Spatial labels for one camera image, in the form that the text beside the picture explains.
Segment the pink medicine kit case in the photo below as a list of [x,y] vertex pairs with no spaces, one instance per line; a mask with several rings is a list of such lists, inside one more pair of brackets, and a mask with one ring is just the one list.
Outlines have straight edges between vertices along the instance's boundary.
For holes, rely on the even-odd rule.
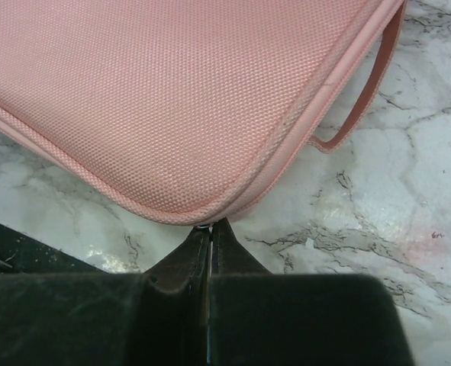
[[0,1],[0,132],[149,220],[254,205],[355,129],[403,1]]

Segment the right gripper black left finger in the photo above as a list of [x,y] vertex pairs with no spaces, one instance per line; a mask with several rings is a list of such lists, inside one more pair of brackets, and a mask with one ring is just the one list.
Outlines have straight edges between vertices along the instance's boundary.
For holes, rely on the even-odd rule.
[[143,274],[0,274],[0,365],[204,365],[209,232]]

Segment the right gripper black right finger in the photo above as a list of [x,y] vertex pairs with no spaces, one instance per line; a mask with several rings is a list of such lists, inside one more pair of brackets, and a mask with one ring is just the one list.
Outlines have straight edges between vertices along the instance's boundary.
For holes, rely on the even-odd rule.
[[213,225],[208,278],[211,365],[412,365],[385,285],[365,274],[272,274]]

